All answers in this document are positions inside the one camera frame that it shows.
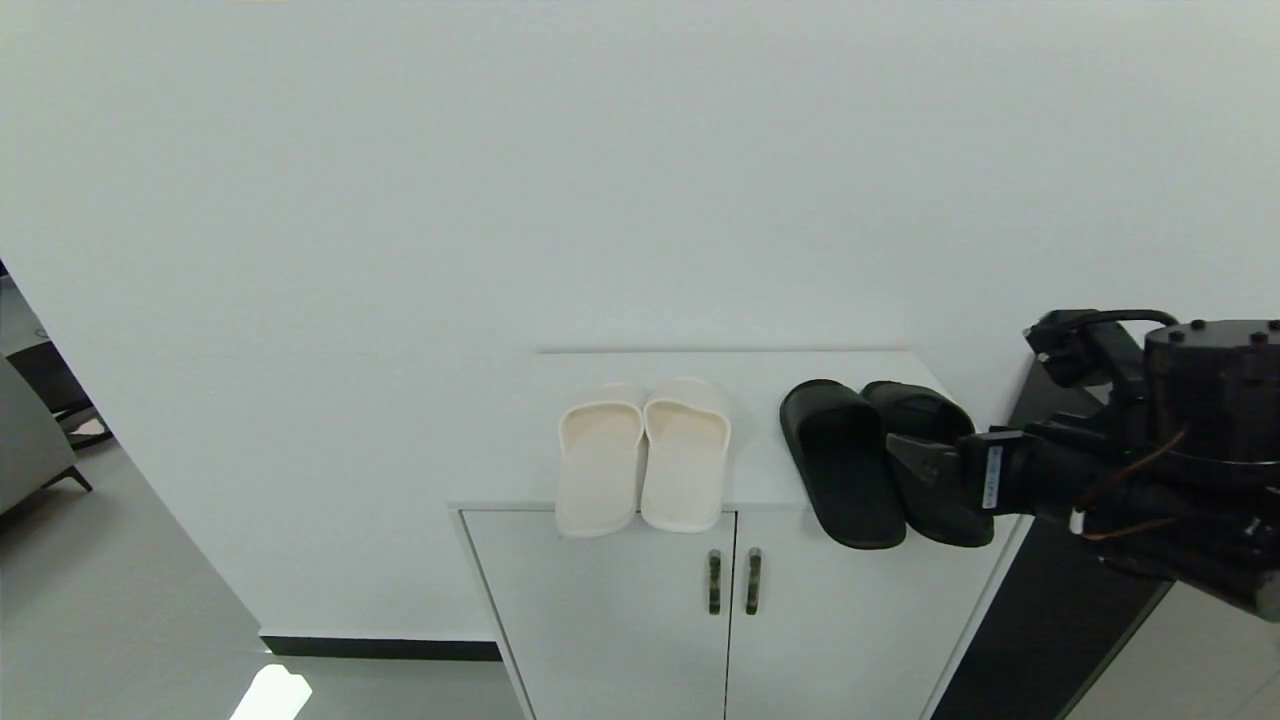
cabinet handle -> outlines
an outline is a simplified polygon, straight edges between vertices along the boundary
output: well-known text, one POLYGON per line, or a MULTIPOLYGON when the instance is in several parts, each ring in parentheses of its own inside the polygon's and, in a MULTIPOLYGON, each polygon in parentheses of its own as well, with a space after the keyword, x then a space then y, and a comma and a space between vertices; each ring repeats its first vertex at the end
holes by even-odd
POLYGON ((719 551, 713 550, 707 555, 707 611, 719 615, 719 551))
POLYGON ((755 615, 760 611, 760 548, 753 547, 746 553, 746 614, 755 615))

slide sandal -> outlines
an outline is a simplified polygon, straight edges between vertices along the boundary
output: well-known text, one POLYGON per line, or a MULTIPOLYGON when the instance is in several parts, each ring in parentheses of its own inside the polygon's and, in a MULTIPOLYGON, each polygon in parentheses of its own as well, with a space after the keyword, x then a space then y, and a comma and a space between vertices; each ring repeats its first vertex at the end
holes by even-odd
POLYGON ((809 380, 787 393, 780 414, 814 515, 831 539, 859 550, 901 543, 906 521, 876 409, 835 380, 809 380))
MULTIPOLYGON (((973 420, 955 402, 933 389, 892 380, 879 380, 863 388, 863 397, 879 411, 884 430, 955 445, 973 434, 973 420)), ((969 511, 955 500, 924 484, 896 457, 890 457, 893 479, 906 521, 922 536, 945 544, 983 547, 996 537, 991 518, 969 511)))
POLYGON ((719 520, 728 457, 728 400, 707 380, 675 378, 644 406, 649 434, 640 514, 659 530, 700 533, 719 520))
POLYGON ((556 487, 561 536, 607 536, 635 518, 644 466, 644 398, 640 387, 608 384, 584 392, 561 416, 556 487))

chair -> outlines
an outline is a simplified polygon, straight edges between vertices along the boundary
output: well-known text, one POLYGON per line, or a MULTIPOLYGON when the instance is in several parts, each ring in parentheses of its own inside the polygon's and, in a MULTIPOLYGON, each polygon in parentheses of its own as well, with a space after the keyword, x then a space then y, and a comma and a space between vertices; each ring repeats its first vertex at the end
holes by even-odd
POLYGON ((49 407, 0 357, 0 512, 64 478, 93 489, 76 469, 76 452, 49 407))

black baseboard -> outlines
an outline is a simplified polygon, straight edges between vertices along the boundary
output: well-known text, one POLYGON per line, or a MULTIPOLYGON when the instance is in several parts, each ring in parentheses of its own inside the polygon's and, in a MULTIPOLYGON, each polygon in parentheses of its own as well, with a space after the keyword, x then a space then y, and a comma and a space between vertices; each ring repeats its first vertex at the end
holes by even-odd
POLYGON ((275 655, 287 657, 353 657, 360 660, 461 660, 502 662, 498 643, 471 641, 383 641, 364 638, 298 638, 260 635, 275 655))

label sticker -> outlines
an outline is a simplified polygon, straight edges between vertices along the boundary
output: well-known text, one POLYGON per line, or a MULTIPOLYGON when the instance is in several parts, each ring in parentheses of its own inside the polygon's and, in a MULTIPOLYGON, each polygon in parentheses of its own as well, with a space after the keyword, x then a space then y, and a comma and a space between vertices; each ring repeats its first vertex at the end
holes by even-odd
POLYGON ((1000 468, 1004 465, 1005 448, 993 446, 987 448, 987 482, 982 486, 982 509, 991 510, 1000 500, 1000 468))

